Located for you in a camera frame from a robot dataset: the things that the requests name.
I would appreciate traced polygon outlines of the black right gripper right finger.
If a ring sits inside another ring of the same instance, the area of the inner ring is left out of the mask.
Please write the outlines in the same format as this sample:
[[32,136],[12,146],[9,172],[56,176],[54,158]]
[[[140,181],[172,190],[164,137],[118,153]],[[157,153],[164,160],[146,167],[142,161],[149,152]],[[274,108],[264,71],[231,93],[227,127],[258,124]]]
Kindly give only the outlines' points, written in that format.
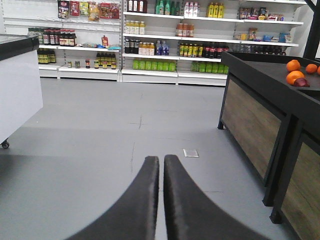
[[211,201],[176,155],[164,157],[163,198],[169,240],[264,240]]

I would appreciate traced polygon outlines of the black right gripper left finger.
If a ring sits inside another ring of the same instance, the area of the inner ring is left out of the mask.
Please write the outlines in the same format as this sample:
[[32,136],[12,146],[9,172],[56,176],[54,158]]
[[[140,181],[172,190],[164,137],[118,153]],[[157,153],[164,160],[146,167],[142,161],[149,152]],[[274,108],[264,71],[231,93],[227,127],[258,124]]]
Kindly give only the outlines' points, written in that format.
[[160,164],[147,156],[122,196],[70,240],[153,240],[159,202]]

